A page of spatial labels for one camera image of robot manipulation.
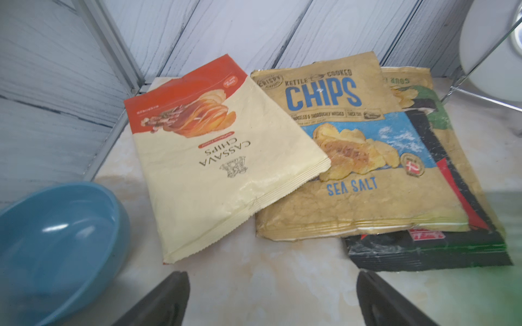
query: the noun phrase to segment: bowl rim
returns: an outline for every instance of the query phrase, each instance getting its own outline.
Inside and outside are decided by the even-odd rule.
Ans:
[[[46,325],[46,324],[48,324],[48,323],[50,323],[52,321],[55,321],[55,320],[59,319],[59,318],[56,318],[56,316],[63,314],[67,309],[69,309],[71,307],[71,305],[86,291],[86,289],[98,277],[98,275],[100,274],[101,270],[103,269],[103,267],[106,265],[107,261],[109,260],[109,257],[111,255],[112,249],[114,248],[114,246],[116,244],[118,233],[120,231],[120,226],[121,226],[121,223],[120,223],[120,216],[121,216],[120,202],[118,201],[116,196],[110,190],[105,188],[104,186],[99,185],[99,184],[94,183],[94,182],[82,181],[82,182],[64,183],[64,184],[59,184],[59,185],[43,188],[41,190],[35,191],[35,192],[33,192],[33,193],[23,197],[22,199],[14,202],[13,204],[7,206],[6,208],[4,208],[4,209],[2,209],[0,211],[0,219],[1,219],[3,217],[3,215],[5,213],[7,213],[9,210],[11,210],[14,207],[22,204],[23,202],[25,202],[26,200],[28,200],[30,198],[39,196],[42,193],[50,191],[50,190],[59,189],[59,188],[66,188],[66,187],[78,187],[78,186],[95,188],[96,190],[99,190],[99,191],[103,192],[105,195],[107,195],[107,197],[110,199],[110,201],[112,202],[112,204],[114,206],[114,222],[115,222],[115,228],[114,229],[115,229],[115,232],[113,232],[112,235],[111,235],[111,239],[109,241],[109,245],[107,246],[107,250],[106,250],[105,254],[103,255],[102,259],[100,259],[100,263],[96,267],[96,271],[89,278],[87,278],[84,281],[84,283],[80,286],[80,288],[78,290],[76,290],[67,300],[65,300],[65,302],[63,304],[61,304],[56,310],[52,311],[45,318],[40,320],[36,324],[37,326]]]

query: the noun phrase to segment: cassava chips bag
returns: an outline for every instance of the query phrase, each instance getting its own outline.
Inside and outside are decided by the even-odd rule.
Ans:
[[[331,158],[318,179],[257,214],[259,236],[469,229],[457,195],[383,82],[375,54],[252,77]]]
[[[125,107],[165,263],[204,249],[330,167],[227,55]]]

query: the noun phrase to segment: potato chip image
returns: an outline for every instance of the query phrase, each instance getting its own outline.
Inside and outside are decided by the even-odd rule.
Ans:
[[[366,174],[386,164],[400,164],[399,153],[392,146],[366,139],[360,130],[341,132],[332,124],[322,124],[313,132],[313,139],[331,159],[331,168],[319,175],[321,181],[341,180],[350,173]]]
[[[399,105],[401,108],[407,108],[415,104],[413,99],[415,99],[419,92],[416,89],[410,88],[407,90],[400,90],[398,86],[393,86],[390,88],[393,95],[399,101]]]

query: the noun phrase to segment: red sticker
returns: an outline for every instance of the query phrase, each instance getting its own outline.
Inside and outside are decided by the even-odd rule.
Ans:
[[[216,138],[214,138],[212,140],[209,140],[207,142],[202,143],[201,145],[198,146],[198,148],[203,148],[205,146],[209,146],[210,144],[215,143],[216,141],[220,141],[221,139],[225,139],[226,137],[229,137],[229,136],[231,136],[233,134],[234,134],[234,132],[231,131],[231,132],[229,132],[227,134],[221,135],[221,136],[216,137]]]
[[[238,83],[238,78],[236,76],[230,76],[229,78],[225,79],[223,82],[223,87],[228,88],[231,86],[234,86]]]
[[[423,228],[408,230],[413,241],[444,239],[446,236],[440,231],[430,231]]]

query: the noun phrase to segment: white wood panel wall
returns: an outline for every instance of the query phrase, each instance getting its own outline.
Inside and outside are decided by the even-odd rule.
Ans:
[[[314,1],[277,68],[374,51],[381,60],[417,0]]]
[[[145,79],[158,76],[199,0],[105,0]]]
[[[0,95],[112,127],[127,98],[83,20],[51,0],[0,2]]]
[[[40,188],[81,180],[109,130],[0,99],[0,209]]]
[[[472,3],[423,0],[384,65],[428,67],[435,77],[450,76],[460,65],[460,30]]]
[[[434,77],[446,76],[458,66],[460,27],[472,2],[105,1],[148,78],[180,76],[225,53],[250,73],[366,51],[384,65],[428,67]]]
[[[247,73],[271,68],[311,0],[200,0],[161,76],[182,76],[226,53]]]
[[[124,88],[68,0],[0,1],[0,209],[78,181]]]

